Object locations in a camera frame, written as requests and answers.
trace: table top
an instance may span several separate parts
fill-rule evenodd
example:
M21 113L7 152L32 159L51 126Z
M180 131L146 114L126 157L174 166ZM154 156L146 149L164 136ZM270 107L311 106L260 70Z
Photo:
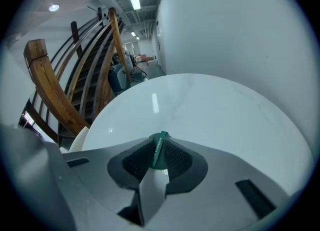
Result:
M232 153L289 195L302 188L314 164L298 128L268 99L227 79L189 73L154 78L117 96L94 120L82 150L161 131Z

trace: floor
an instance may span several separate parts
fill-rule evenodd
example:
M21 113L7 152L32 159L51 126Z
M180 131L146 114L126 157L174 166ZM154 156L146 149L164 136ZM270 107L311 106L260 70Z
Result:
M138 63L138 67L146 72L146 78L143 79L142 81L134 81L132 82L130 85L131 87L138 85L142 82L145 82L147 80L153 79L153 78L157 78L157 77L162 77L165 76L166 74L161 70L161 67L159 65L157 65L156 61L152 61L152 62L148 62L148 65L146 64L146 62L139 62Z

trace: black slot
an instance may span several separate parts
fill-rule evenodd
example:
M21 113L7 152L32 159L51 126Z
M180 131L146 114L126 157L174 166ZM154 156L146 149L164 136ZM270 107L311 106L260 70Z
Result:
M79 158L79 159L75 159L75 160L70 160L66 162L70 168L78 166L78 165L83 165L86 163L89 163L89 160L85 157Z
M260 219L276 209L250 179L240 180L235 185Z
M141 201L139 192L135 192L131 206L123 208L121 211L118 212L118 215L136 223L137 225L143 227L145 225L144 216L141 209Z

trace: green tag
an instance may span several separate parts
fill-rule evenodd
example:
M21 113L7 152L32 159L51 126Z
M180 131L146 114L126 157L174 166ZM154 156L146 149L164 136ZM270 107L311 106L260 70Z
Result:
M154 159L153 159L153 164L152 164L153 168L156 166L156 163L157 163L160 151L161 151L162 144L164 143L164 139L167 134L168 134L168 132L161 131L160 138L158 140L158 143L156 144L156 148L155 148L155 152L154 152Z

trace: curved wooden beam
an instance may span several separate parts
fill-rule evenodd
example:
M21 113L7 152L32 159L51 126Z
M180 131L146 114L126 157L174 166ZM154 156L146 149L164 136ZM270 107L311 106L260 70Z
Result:
M89 34L91 34L91 32L92 32L93 30L95 30L95 29L100 25L100 23L102 23L102 22L103 22L103 19L100 20L100 21L98 21L98 22L73 46L73 48L71 49L71 51L70 51L70 52L68 53L68 55L65 57L65 59L64 59L62 65L61 65L58 73L56 74L56 77L58 78L58 80L60 80L63 72L65 71L65 69L66 69L66 67L67 67L67 64L69 63L71 57L75 54L75 52L77 51L77 49L79 48L79 46L81 45L82 41L83 41L84 39L86 39L87 36L88 36Z
M71 133L78 135L84 127L90 127L67 99L47 56L44 39L31 40L25 46L35 88L54 117Z
M41 118L37 110L35 110L34 106L28 100L25 106L25 110L28 112L28 114L31 116L31 118L34 120L36 125L39 126L41 130L44 131L45 134L47 134L54 142L58 143L58 135L55 133L53 129L50 128L48 124L45 123L45 121Z
M81 36L81 35L83 35L93 24L95 24L97 21L95 20L93 23L91 23L85 30L83 30L80 34L79 34L79 36ZM61 55L61 57L60 57L60 59L58 60L58 62L56 63L56 65L55 65L55 67L54 67L54 69L53 69L53 72L55 72L56 70L57 70L57 68L58 68L58 66L59 66L59 64L60 64L60 62L62 61L62 59L64 58L64 56L67 54L67 52L69 51L69 49L72 47L72 45L74 45L74 43L72 42L72 43L70 43L70 45L68 46L68 48L64 51L64 53ZM57 73L57 79L58 79L58 81L60 81L60 78L61 78L61 76L62 76L62 74L63 74L63 72L64 72L64 70L65 70L65 68L66 68L66 66L64 67L64 68L60 68L59 69L59 71L58 71L58 73ZM46 110L46 115L45 115L45 122L46 123L48 123L49 122L49 109L47 108L47 110Z
M83 87L83 91L82 91L82 95L81 95L80 109L79 109L79 113L83 117L85 116L85 112L86 112L87 97L88 97L88 92L89 92L89 87L90 87L92 76L94 74L97 62L100 58L100 55L101 55L107 41L109 40L110 36L112 35L113 31L114 31L113 28L110 29L109 33L106 35L103 42L101 43L98 51L96 52L96 54L94 56L94 59L91 63L91 66L90 66L90 69L88 72L88 75L85 79L85 83L84 83L84 87Z
M115 8L112 7L109 9L109 16L110 16L110 22L112 23L112 28L113 28L113 39L114 39L114 43L115 43L116 52L118 53L118 57L119 57L121 64L124 65L125 73L126 73L126 76L128 77L129 82L132 83L131 75L130 75L129 69L127 67L126 59L125 59L124 49L122 47L122 42L121 42L121 38L120 38L120 31L119 31L118 22L117 22L117 14L116 14Z
M79 30L82 29L84 26L86 26L88 23L90 23L90 22L93 21L93 20L94 20L94 23L97 22L97 21L96 21L97 18L93 18L93 19L89 20L87 23L85 23L84 25L82 25L82 26L79 28ZM65 47L65 45L67 44L67 42L70 41L71 38L72 38L72 36L70 36L70 37L61 45L61 47L60 47L60 48L57 50L57 52L54 54L53 58L50 60L50 63L52 63L52 62L56 59L56 57L57 57L57 55L59 54L59 52ZM70 46L65 50L64 55L65 55L66 52L70 49L71 46L72 46L72 44L70 44ZM56 64L56 66L55 66L55 68L54 68L54 71L56 71L58 65L60 64L61 59L62 59L62 58L60 58L59 61L58 61L58 63ZM34 104L35 104L35 100L36 100L37 94L38 94L38 93L37 93L37 91L36 91L35 94L34 94L34 96L33 96L33 100L32 100L32 105L33 105L33 106L34 106Z
M66 94L67 98L69 99L69 101L72 101L72 98L74 96L74 91L76 88L76 84L80 75L80 72L87 60L87 57L89 56L91 50L94 48L94 46L96 45L97 41L99 40L99 38L102 36L102 34L107 30L107 28L112 24L112 22L110 22L108 25L106 25L100 32L99 34L94 38L93 42L90 44L90 46L88 47L88 49L85 51L85 53L82 55L80 62L78 64L78 66L76 67L76 70L73 74L72 80L70 82L69 85L69 89L68 92Z
M104 107L115 98L115 94L108 81L109 69L111 66L111 61L114 55L115 48L115 40L112 40L104 56L103 63L98 76L98 81L95 87L92 122L96 119L96 117L102 111L102 109L104 109Z

